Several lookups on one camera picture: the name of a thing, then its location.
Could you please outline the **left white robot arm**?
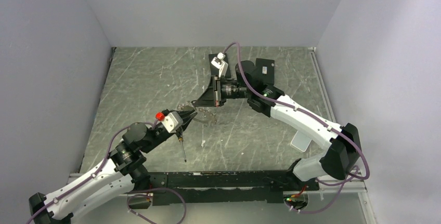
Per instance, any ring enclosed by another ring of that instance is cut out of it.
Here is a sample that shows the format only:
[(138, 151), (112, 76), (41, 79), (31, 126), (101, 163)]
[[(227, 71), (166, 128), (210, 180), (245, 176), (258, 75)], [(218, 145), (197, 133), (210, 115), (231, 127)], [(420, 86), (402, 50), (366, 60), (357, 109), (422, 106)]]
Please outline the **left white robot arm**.
[(157, 121), (135, 122), (119, 131), (122, 140), (108, 146), (105, 157), (81, 177), (52, 193), (36, 193), (29, 198), (28, 223), (71, 223), (73, 217), (103, 204), (119, 194), (151, 189), (145, 155), (183, 132), (197, 115), (196, 110), (163, 110)]

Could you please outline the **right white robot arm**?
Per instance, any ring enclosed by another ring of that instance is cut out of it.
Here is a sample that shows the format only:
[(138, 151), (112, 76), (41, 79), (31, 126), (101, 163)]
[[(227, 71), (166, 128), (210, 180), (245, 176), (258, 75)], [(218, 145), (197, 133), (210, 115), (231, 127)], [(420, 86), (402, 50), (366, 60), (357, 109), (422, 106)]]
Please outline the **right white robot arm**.
[(204, 93), (194, 101), (195, 107), (221, 107), (228, 99), (246, 99), (256, 112), (286, 123), (322, 152), (306, 159), (295, 160), (288, 169), (287, 185), (299, 190), (310, 179), (330, 176), (345, 180), (360, 158), (361, 145), (356, 126), (326, 120), (296, 103), (290, 96), (268, 84), (265, 77), (273, 63), (256, 67), (251, 61), (237, 65), (237, 79), (228, 76), (226, 56), (219, 54), (211, 60), (212, 76)]

